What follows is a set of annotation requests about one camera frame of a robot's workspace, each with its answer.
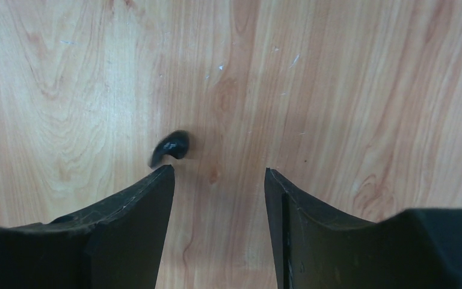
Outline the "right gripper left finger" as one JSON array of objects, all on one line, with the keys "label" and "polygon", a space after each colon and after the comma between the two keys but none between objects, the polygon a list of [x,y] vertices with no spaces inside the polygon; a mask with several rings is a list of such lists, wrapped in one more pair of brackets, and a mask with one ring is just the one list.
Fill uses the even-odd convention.
[{"label": "right gripper left finger", "polygon": [[0,227],[0,288],[154,288],[174,168],[50,223]]}]

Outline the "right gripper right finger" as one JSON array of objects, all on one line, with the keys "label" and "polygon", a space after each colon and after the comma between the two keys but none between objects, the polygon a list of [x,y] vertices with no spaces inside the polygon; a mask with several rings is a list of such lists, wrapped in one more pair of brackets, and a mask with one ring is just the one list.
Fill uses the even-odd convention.
[{"label": "right gripper right finger", "polygon": [[266,169],[279,288],[462,288],[462,208],[409,208],[378,223]]}]

